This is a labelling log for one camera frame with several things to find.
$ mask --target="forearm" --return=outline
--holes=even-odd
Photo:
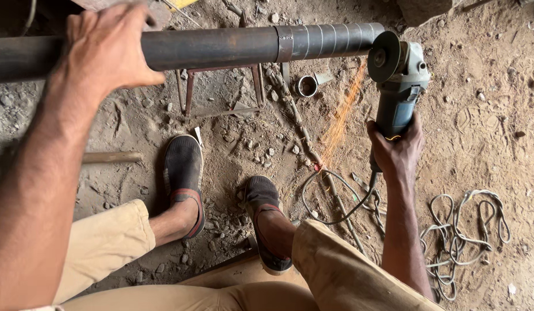
[[[88,101],[96,100],[71,83],[50,83],[13,167],[1,177],[0,308],[38,307],[56,294],[94,117],[87,108],[98,106]]]
[[[382,268],[417,292],[433,299],[418,239],[415,189],[410,181],[388,183]]]

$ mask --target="grinding disc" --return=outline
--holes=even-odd
[[[400,39],[390,31],[379,34],[369,51],[367,68],[375,82],[387,81],[396,71],[400,60]]]

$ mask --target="black shoe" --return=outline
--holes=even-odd
[[[258,215],[262,211],[279,209],[279,194],[271,180],[262,175],[256,175],[248,180],[244,195],[246,210],[252,219],[255,236],[257,237],[259,257],[262,260],[263,269],[273,276],[279,276],[292,267],[292,260],[284,255],[278,254],[269,249],[266,239],[258,230]]]
[[[171,204],[193,198],[198,204],[198,217],[194,227],[183,237],[192,238],[202,232],[206,218],[202,207],[202,150],[196,138],[180,135],[171,140],[165,151],[165,191]]]

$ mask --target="metal pipe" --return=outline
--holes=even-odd
[[[381,24],[299,25],[145,32],[141,44],[154,70],[366,55]],[[43,79],[63,38],[0,38],[0,83]]]

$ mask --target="angle grinder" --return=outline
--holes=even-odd
[[[376,124],[387,141],[395,142],[406,131],[418,96],[430,80],[421,44],[400,41],[395,33],[383,32],[369,51],[367,69],[380,91]],[[370,165],[373,173],[382,173],[372,149]]]

